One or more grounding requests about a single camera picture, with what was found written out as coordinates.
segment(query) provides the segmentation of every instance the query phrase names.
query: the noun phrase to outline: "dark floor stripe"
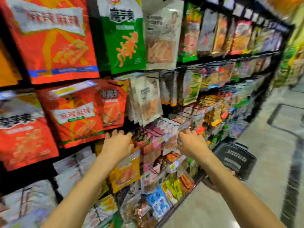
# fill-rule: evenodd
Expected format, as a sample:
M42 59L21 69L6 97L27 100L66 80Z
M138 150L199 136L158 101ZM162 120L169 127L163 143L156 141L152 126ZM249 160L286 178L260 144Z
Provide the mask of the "dark floor stripe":
M267 124L275 129L285 131L296 137L295 150L292 155L292 160L291 160L291 165L288 175L288 182L286 186L285 197L284 197L281 217L280 217L281 221L287 228L293 228L295 221L294 219L297 211L297 205L298 205L299 188L301 184L300 179L301 179L302 165L303 165L304 140L298 134L295 134L292 131L272 125L274 119L276 118L277 114L282 108L282 105L285 104L279 104L275 108L275 110L272 112L269 119L267 120ZM303 109L291 105L286 105L286 106Z

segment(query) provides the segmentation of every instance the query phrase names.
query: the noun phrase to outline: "orange snack bag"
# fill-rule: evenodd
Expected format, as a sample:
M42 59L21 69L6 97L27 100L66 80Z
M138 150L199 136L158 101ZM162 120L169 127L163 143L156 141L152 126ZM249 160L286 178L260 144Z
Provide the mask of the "orange snack bag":
M37 91L65 148L104 138L102 106L97 103L100 92L96 86L82 89L86 82Z
M58 149L34 93L18 94L0 106L0 160L8 171L48 158Z
M0 0L33 84L99 77L86 0Z
M104 130L111 130L123 126L127 99L128 81L114 81L105 79L93 80L98 84L102 103L102 122Z
M17 85L21 75L13 59L0 39L0 87Z

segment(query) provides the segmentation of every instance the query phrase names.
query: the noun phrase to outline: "tile floor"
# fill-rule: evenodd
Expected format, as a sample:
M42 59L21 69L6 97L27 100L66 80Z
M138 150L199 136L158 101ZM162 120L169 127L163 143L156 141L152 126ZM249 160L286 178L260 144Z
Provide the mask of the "tile floor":
M289 106L280 107L270 126L267 120L280 103ZM301 93L290 91L286 87L274 89L257 118L238 139L257 157L256 165L245 185L279 219L284 220L288 228L304 227L304 173L299 176L303 157L294 154L297 142L304 139L304 126L300 126L303 115L304 90ZM291 167L298 169L299 181L294 176L290 177ZM291 188L298 184L298 197L294 197L294 193L285 195L288 184ZM163 227L240 226L222 196L200 183Z

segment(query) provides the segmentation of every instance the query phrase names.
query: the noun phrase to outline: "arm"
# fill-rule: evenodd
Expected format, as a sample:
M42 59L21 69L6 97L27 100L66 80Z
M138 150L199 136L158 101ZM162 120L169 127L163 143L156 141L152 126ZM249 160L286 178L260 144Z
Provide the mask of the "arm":
M202 135L195 131L180 132L179 150L195 159L207 172L211 181L226 201L235 219L243 228L285 227L275 214L234 177L209 150Z
M104 180L119 161L127 157L134 145L130 144L132 134L114 130L112 137L105 135L101 154L97 157L83 179L51 213L41 228L81 228L94 203Z

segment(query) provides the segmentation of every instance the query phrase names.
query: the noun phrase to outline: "white banner on package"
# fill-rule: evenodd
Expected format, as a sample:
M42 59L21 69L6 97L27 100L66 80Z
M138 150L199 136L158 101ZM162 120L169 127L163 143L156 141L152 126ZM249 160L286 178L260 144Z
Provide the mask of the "white banner on package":
M49 9L23 0L6 1L23 33L57 28L85 36L80 7Z

